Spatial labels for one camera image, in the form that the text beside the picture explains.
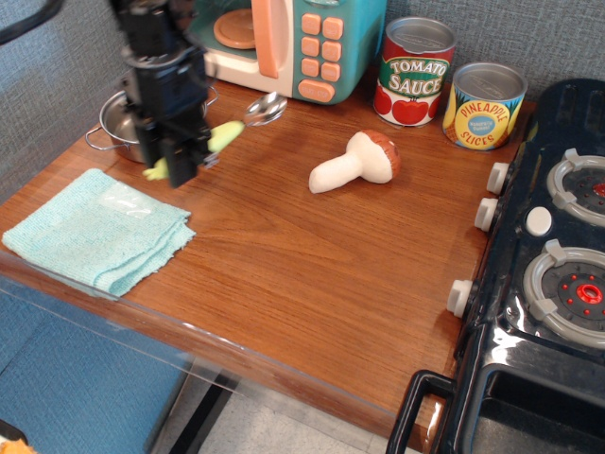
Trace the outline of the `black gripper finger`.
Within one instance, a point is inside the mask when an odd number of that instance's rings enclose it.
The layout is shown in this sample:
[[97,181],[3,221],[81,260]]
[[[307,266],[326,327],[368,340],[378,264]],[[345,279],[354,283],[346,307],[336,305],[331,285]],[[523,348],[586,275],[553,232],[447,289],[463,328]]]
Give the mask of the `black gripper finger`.
[[178,188],[194,179],[201,163],[201,148],[194,140],[163,140],[163,157],[166,160],[168,179],[173,188]]
[[156,126],[136,126],[135,132],[145,164],[155,166],[164,157],[162,130]]

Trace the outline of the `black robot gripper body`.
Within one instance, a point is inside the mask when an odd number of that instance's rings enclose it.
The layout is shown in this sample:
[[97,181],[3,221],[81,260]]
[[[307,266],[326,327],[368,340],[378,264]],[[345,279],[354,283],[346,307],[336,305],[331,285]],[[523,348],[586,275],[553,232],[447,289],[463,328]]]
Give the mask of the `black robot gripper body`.
[[166,111],[186,98],[206,101],[216,81],[216,70],[206,71],[207,49],[179,46],[161,55],[137,53],[126,46],[121,57],[131,72],[124,81],[124,90],[137,104],[160,105]]

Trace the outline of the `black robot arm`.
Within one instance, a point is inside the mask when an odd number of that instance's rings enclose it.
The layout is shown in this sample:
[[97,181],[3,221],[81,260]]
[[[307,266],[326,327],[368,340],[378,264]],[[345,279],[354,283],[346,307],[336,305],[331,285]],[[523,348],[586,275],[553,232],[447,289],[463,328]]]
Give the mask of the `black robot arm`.
[[206,48],[188,28],[191,1],[111,1],[127,43],[130,67],[123,82],[126,108],[147,169],[165,168],[179,187],[210,156],[205,115],[214,78],[206,74]]

